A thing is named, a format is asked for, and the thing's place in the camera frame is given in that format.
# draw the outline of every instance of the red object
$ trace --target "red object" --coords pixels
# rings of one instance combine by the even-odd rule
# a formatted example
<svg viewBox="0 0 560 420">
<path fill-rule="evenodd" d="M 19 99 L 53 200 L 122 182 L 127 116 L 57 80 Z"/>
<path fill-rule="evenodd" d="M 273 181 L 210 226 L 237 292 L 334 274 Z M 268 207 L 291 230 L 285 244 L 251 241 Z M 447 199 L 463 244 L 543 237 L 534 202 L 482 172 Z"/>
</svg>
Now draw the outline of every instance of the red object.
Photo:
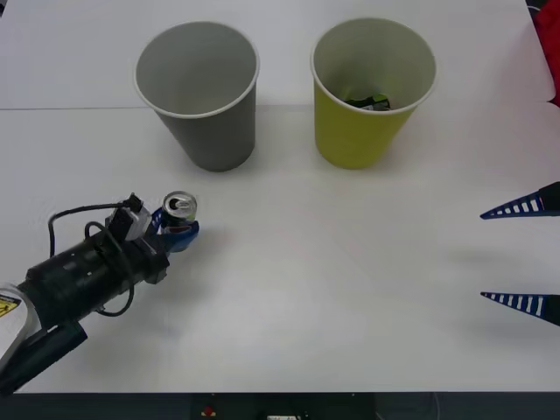
<svg viewBox="0 0 560 420">
<path fill-rule="evenodd" d="M 215 411 L 214 411 L 214 409 L 213 409 L 212 407 L 209 407 L 209 406 L 208 406 L 208 407 L 205 407 L 205 408 L 202 410 L 202 416 L 203 416 L 203 417 L 213 417 L 213 416 L 215 416 L 215 415 L 216 415 L 216 414 L 215 414 Z"/>
<path fill-rule="evenodd" d="M 535 24 L 556 88 L 552 102 L 560 107 L 560 0 L 549 0 L 536 15 Z"/>
</svg>

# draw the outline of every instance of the white table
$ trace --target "white table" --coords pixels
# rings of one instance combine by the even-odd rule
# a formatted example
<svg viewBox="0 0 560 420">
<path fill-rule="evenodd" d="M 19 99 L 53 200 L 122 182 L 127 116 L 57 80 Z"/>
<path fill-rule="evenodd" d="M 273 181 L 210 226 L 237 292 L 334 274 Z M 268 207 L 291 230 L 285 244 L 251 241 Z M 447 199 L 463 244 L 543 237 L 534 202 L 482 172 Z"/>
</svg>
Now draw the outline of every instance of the white table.
<svg viewBox="0 0 560 420">
<path fill-rule="evenodd" d="M 182 21 L 246 32 L 261 55 L 261 104 L 312 101 L 321 33 L 363 16 L 419 31 L 437 56 L 437 94 L 546 102 L 549 70 L 524 0 L 12 0 L 0 20 L 0 109 L 139 107 L 132 74 L 145 44 Z"/>
<path fill-rule="evenodd" d="M 24 391 L 560 391 L 558 327 L 479 296 L 560 290 L 557 220 L 478 217 L 560 178 L 553 105 L 431 98 L 368 171 L 320 157 L 311 107 L 259 107 L 255 154 L 222 174 L 148 109 L 4 111 L 0 127 L 5 280 L 47 257 L 55 210 L 131 191 L 200 203 L 169 276 L 122 317 L 86 318 L 89 340 Z M 59 246 L 104 214 L 61 220 Z"/>
</svg>

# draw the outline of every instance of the yellow warning sticker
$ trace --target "yellow warning sticker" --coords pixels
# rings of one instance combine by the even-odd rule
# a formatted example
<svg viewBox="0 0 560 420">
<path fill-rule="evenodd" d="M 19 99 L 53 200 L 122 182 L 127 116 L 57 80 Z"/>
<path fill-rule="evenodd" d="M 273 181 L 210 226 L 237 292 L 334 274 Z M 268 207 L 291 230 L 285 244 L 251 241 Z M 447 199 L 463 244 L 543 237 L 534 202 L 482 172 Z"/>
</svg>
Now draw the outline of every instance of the yellow warning sticker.
<svg viewBox="0 0 560 420">
<path fill-rule="evenodd" d="M 0 318 L 16 309 L 21 300 L 14 297 L 0 295 Z"/>
</svg>

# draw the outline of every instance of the cup rim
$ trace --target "cup rim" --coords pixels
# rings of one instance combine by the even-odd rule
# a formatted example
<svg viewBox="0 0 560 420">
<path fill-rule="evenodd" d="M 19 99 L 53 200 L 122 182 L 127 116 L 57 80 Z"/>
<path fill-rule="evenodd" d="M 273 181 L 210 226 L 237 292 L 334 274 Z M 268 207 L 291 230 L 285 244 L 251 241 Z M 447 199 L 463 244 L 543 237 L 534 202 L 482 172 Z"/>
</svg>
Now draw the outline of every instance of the cup rim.
<svg viewBox="0 0 560 420">
<path fill-rule="evenodd" d="M 219 26 L 223 26 L 225 28 L 228 28 L 234 32 L 237 32 L 241 35 L 242 38 L 244 38 L 248 44 L 251 46 L 251 48 L 253 49 L 253 53 L 255 54 L 255 74 L 253 74 L 253 79 L 251 80 L 251 82 L 248 84 L 247 89 L 245 89 L 243 91 L 242 94 L 240 94 L 234 101 L 231 101 L 230 103 L 228 103 L 227 105 L 224 105 L 221 108 L 215 109 L 214 111 L 209 111 L 209 112 L 205 112 L 203 114 L 177 114 L 175 112 L 171 112 L 171 111 L 167 111 L 163 108 L 160 108 L 156 105 L 154 105 L 153 103 L 151 103 L 142 93 L 142 90 L 140 89 L 140 87 L 138 86 L 138 80 L 137 80 L 137 70 L 138 70 L 138 64 L 140 62 L 140 59 L 142 58 L 142 55 L 144 54 L 144 51 L 146 51 L 146 48 L 148 48 L 148 46 L 155 41 L 157 38 L 159 38 L 160 36 L 164 35 L 165 33 L 172 31 L 173 29 L 179 27 L 179 26 L 184 26 L 184 25 L 191 25 L 191 24 L 212 24 L 212 25 L 219 25 Z M 138 59 L 136 60 L 136 65 L 134 66 L 134 88 L 136 89 L 136 93 L 138 94 L 138 96 L 140 96 L 140 99 L 142 99 L 142 101 L 148 105 L 150 108 L 152 108 L 154 111 L 158 112 L 159 114 L 163 114 L 164 116 L 172 116 L 173 118 L 179 118 L 179 119 L 183 119 L 183 120 L 196 120 L 199 118 L 208 118 L 209 116 L 217 116 L 218 114 L 221 114 L 225 111 L 227 111 L 228 109 L 233 108 L 235 105 L 237 105 L 239 102 L 241 102 L 243 99 L 245 99 L 245 97 L 253 90 L 253 88 L 255 87 L 256 84 L 256 80 L 258 78 L 258 75 L 260 73 L 261 70 L 261 59 L 259 57 L 259 52 L 256 49 L 255 44 L 253 43 L 253 41 L 251 41 L 251 39 L 243 32 L 240 31 L 237 28 L 234 28 L 233 26 L 230 26 L 229 24 L 223 24 L 222 22 L 216 22 L 216 21 L 212 21 L 212 20 L 194 20 L 194 21 L 186 21 L 186 22 L 180 22 L 178 24 L 174 24 L 173 26 L 170 26 L 166 29 L 164 29 L 163 31 L 157 33 L 154 37 L 152 37 L 144 46 L 144 48 L 142 49 L 142 51 L 140 52 L 140 55 L 138 56 Z"/>
<path fill-rule="evenodd" d="M 360 21 L 360 20 L 385 21 L 385 22 L 390 22 L 391 24 L 402 26 L 403 28 L 406 28 L 409 31 L 413 32 L 417 37 L 419 37 L 422 40 L 422 42 L 424 42 L 426 44 L 426 46 L 428 48 L 428 51 L 430 52 L 432 58 L 434 59 L 435 71 L 434 71 L 434 78 L 433 78 L 433 81 L 431 83 L 430 88 L 420 99 L 418 99 L 417 101 L 415 101 L 415 102 L 411 103 L 410 105 L 407 105 L 406 107 L 403 107 L 403 108 L 391 109 L 390 111 L 373 111 L 373 110 L 368 110 L 368 109 L 360 109 L 360 108 L 353 107 L 352 105 L 348 105 L 347 103 L 345 103 L 344 101 L 340 100 L 335 95 L 333 95 L 331 92 L 329 92 L 329 90 L 325 87 L 325 85 L 323 84 L 323 82 L 321 81 L 319 76 L 317 75 L 317 71 L 315 70 L 315 59 L 314 59 L 315 58 L 315 51 L 317 50 L 317 47 L 319 46 L 319 43 L 325 37 L 325 35 L 327 33 L 329 33 L 330 31 L 332 31 L 333 29 L 338 28 L 341 25 L 344 25 L 344 24 L 347 24 L 347 23 L 350 23 L 350 22 L 357 22 L 357 21 Z M 344 107 L 346 109 L 349 109 L 353 112 L 356 112 L 358 114 L 364 114 L 364 115 L 367 115 L 367 116 L 393 116 L 393 115 L 396 115 L 396 114 L 402 114 L 404 112 L 410 111 L 410 110 L 416 108 L 418 105 L 420 105 L 426 99 L 428 99 L 428 97 L 434 91 L 434 88 L 436 87 L 436 81 L 438 80 L 438 60 L 436 59 L 436 55 L 434 54 L 433 50 L 431 49 L 430 44 L 428 44 L 428 42 L 424 39 L 424 37 L 422 37 L 418 32 L 416 32 L 414 29 L 410 28 L 406 24 L 401 24 L 400 22 L 396 22 L 395 20 L 387 19 L 385 17 L 357 17 L 357 18 L 354 18 L 354 19 L 347 19 L 347 20 L 343 20 L 342 22 L 338 22 L 336 25 L 331 26 L 330 28 L 328 28 L 326 31 L 324 31 L 321 34 L 321 36 L 318 38 L 317 42 L 315 42 L 315 45 L 313 46 L 313 49 L 311 50 L 311 73 L 313 74 L 313 79 L 315 80 L 315 83 L 317 83 L 317 85 L 323 91 L 323 93 L 325 95 L 327 95 L 329 98 L 331 98 L 333 101 L 335 101 L 337 104 L 341 105 L 342 107 Z"/>
</svg>

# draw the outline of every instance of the yellow paper cup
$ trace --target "yellow paper cup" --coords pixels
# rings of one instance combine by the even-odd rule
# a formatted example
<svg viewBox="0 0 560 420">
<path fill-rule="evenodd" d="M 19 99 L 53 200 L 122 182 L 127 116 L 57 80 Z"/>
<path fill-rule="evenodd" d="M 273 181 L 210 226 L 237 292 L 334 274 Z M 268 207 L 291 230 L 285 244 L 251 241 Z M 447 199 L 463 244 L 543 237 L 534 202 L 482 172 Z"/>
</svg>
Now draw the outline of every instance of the yellow paper cup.
<svg viewBox="0 0 560 420">
<path fill-rule="evenodd" d="M 382 18 L 339 24 L 311 53 L 315 80 L 315 142 L 333 165 L 362 169 L 387 149 L 431 93 L 436 60 L 422 37 Z M 383 94 L 391 110 L 356 108 L 345 101 Z"/>
</svg>

